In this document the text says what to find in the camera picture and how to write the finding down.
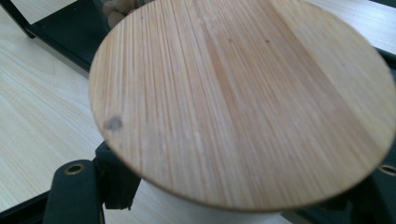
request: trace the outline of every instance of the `light wooden table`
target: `light wooden table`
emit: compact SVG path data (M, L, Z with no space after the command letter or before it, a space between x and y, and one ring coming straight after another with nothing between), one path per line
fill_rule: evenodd
M351 24L376 47L396 54L396 9L367 0L309 0ZM73 1L14 1L40 20ZM0 9L0 211L50 188L66 162L92 159L103 141L92 119L88 80L28 39ZM107 223L183 223L145 183L133 210L107 211ZM287 223L283 218L274 223Z

